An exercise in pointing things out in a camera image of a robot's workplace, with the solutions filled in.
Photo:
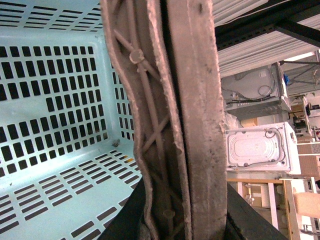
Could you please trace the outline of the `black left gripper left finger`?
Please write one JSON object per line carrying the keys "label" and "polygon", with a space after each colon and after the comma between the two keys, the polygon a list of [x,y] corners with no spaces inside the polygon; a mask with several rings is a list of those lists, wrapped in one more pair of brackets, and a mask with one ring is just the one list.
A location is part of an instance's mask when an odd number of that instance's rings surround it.
{"label": "black left gripper left finger", "polygon": [[144,221],[146,190],[141,179],[127,202],[107,228],[100,240],[149,240],[150,231]]}

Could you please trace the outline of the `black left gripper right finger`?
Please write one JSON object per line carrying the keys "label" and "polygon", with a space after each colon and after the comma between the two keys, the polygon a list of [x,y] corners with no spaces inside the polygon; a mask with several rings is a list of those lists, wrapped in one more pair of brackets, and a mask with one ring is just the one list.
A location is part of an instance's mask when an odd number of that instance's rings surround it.
{"label": "black left gripper right finger", "polygon": [[256,212],[230,185],[227,185],[226,240],[286,240],[271,223]]}

